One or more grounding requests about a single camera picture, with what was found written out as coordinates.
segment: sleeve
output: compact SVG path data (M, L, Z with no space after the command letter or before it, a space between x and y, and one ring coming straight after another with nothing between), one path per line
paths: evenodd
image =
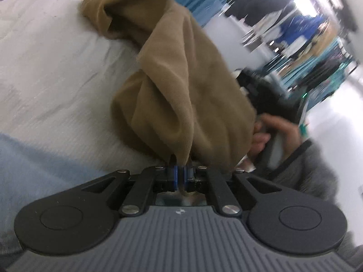
M337 178L310 140L294 151L268 178L282 186L336 203ZM363 265L363 245L354 247L352 232L347 232L337 253L354 267Z

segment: white logo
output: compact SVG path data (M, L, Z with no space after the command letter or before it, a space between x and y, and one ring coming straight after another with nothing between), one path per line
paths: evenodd
M177 210L177 211L175 211L178 215L182 215L182 214L185 214L186 213L186 211L185 210L183 210L183 209L179 209L179 210Z

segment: gray gripper base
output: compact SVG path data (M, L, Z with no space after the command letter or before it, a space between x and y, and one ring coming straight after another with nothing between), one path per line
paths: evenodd
M77 255L51 257L26 251L9 272L338 272L354 271L335 253L287 256L253 239L234 218L210 206L151 206L120 220L98 246Z

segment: black cuff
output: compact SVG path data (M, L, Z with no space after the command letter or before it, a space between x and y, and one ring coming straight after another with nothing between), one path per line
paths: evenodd
M276 179L278 175L285 171L291 165L291 163L296 160L300 155L302 155L312 144L313 143L310 140L306 140L286 160L284 160L277 169L269 173L267 179L270 181Z

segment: mattress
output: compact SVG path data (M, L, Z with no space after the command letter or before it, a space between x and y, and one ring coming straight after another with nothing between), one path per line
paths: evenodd
M126 147L110 117L138 50L99 36L81 2L0 0L0 131L94 169L139 173L155 160Z

